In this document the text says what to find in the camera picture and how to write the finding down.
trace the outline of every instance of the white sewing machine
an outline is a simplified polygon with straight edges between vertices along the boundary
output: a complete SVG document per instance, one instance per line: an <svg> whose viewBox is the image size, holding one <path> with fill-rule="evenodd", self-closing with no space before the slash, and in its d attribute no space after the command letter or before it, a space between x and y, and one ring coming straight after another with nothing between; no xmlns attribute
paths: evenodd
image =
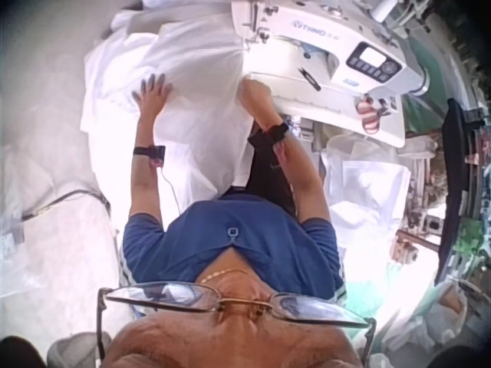
<svg viewBox="0 0 491 368"><path fill-rule="evenodd" d="M424 93L429 79L409 48L387 37L369 11L351 2L341 8L234 0L232 16L249 46L245 71L271 87L281 113L366 135L356 104L368 94L374 107L388 107L372 137L404 145L400 96Z"/></svg>

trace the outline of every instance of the display screen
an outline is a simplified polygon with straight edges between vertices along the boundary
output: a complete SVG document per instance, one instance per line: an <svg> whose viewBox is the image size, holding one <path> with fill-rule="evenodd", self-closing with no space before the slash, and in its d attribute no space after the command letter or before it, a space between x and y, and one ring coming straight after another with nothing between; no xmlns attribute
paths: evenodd
<svg viewBox="0 0 491 368"><path fill-rule="evenodd" d="M380 67L387 58L373 48L365 48L361 53L360 59L374 67Z"/></svg>

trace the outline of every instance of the blue shirt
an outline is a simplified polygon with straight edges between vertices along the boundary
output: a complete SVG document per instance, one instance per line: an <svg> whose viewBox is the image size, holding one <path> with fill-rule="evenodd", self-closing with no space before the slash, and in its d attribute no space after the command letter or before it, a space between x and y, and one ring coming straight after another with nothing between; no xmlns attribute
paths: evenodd
<svg viewBox="0 0 491 368"><path fill-rule="evenodd" d="M121 285L194 282L229 247L278 292L333 301L345 294L331 223L310 218L299 224L277 205L247 194L196 202L166 232L151 215L131 216L120 251Z"/></svg>

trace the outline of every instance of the gold necklace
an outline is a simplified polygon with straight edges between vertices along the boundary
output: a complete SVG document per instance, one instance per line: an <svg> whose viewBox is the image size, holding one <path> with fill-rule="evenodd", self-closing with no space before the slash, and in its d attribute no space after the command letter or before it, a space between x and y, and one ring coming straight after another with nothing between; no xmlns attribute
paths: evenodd
<svg viewBox="0 0 491 368"><path fill-rule="evenodd" d="M232 272L232 271L242 272L243 274L248 274L247 272L242 271L242 270L234 270L233 268L228 268L228 269L223 270L223 271L213 272L212 274L210 274L210 275L206 276L204 279L202 279L200 281L200 284L205 284L206 282L212 280L213 278L217 278L218 276L222 276L223 274L227 274L227 273Z"/></svg>

